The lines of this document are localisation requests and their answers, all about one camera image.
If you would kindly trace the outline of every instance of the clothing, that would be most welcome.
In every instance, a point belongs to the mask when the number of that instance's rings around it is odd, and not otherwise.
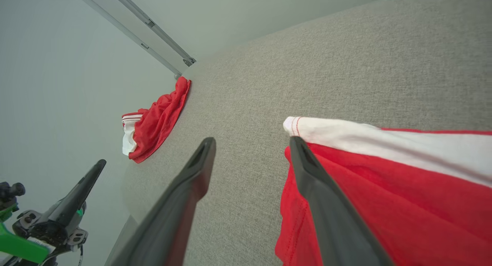
[[[190,80],[180,77],[176,82],[176,90],[159,97],[150,109],[141,108],[137,112],[123,115],[122,121],[128,122],[128,124],[123,122],[123,129],[129,125],[123,137],[123,153],[128,151],[128,157],[137,163],[151,156],[171,133],[185,106],[190,86]],[[141,118],[131,122],[132,115],[141,115]]]
[[[384,130],[342,120],[289,117],[398,265],[492,261],[492,133]],[[290,149],[285,157],[290,161]],[[322,265],[309,204],[290,166],[276,255]]]
[[[141,113],[128,113],[121,117],[121,122],[123,123],[123,154],[128,156],[130,152],[135,151],[137,148],[137,142],[133,140],[133,134],[135,133],[135,123],[142,119]]]

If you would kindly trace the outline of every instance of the red cloth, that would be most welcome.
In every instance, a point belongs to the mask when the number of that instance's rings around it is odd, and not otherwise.
[[[397,265],[492,265],[492,190],[450,175],[309,144]],[[321,266],[311,211],[291,163],[275,253],[286,266]]]
[[[143,115],[142,119],[135,123],[133,140],[137,143],[137,148],[128,155],[130,159],[140,163],[162,145],[185,106],[190,85],[190,80],[180,77],[174,92],[159,97],[149,110],[138,110],[138,113]]]

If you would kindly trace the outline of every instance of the stitching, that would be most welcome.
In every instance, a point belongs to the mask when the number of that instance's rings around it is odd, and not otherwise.
[[[299,215],[299,212],[301,211],[301,209],[302,209],[302,207],[299,207],[297,209],[296,215]],[[292,232],[290,232],[289,243],[287,243],[287,250],[285,250],[285,256],[287,256],[289,254],[290,250],[293,247],[292,245],[290,245],[290,242],[292,242],[292,240],[294,238],[294,235],[295,235],[294,231],[295,231],[295,227],[296,227],[297,222],[299,222],[299,217],[296,217],[296,221],[294,222],[294,227],[291,229]],[[290,264],[290,261],[292,260],[292,256],[294,255],[293,252],[294,251],[291,252],[291,255],[290,255],[290,259],[289,259],[289,263],[288,264]]]
[[[301,117],[299,117],[299,118],[297,119],[297,122],[296,122],[297,136],[299,136],[299,137],[301,136],[301,134],[299,133],[299,120],[301,120],[301,118],[302,118],[302,116],[301,116]]]
[[[294,133],[294,120],[296,118],[294,117],[294,119],[292,119],[292,122],[290,123],[290,130],[292,131],[292,136],[295,136],[295,133]]]
[[[292,246],[292,252],[290,253],[290,259],[289,259],[289,265],[292,264],[292,258],[294,257],[294,253],[296,252],[296,249],[297,249],[297,242],[299,241],[299,236],[301,234],[301,229],[304,225],[304,219],[306,218],[306,207],[303,208],[303,213],[302,213],[302,218],[301,218],[301,222],[299,223],[299,227],[297,229],[297,232],[296,232],[296,240],[293,242],[293,246]]]

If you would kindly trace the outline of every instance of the white trim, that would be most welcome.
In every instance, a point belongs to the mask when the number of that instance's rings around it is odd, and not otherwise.
[[[300,136],[309,143],[492,187],[492,136],[383,131],[366,124],[309,117],[288,117],[284,129],[290,136]]]
[[[137,142],[133,140],[133,135],[135,134],[135,123],[140,121],[140,119],[126,119],[122,120],[125,125],[123,126],[123,154],[128,156],[131,152],[135,151],[137,148]]]
[[[129,118],[142,118],[142,116],[144,116],[144,114],[125,115],[121,118],[121,121],[124,122],[125,119],[129,119]]]

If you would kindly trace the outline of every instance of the couch cushion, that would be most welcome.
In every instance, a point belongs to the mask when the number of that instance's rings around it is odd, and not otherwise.
[[[281,264],[288,116],[388,128],[492,129],[490,0],[381,0],[199,61],[163,145],[124,181],[141,221],[203,138],[217,153],[186,265]]]

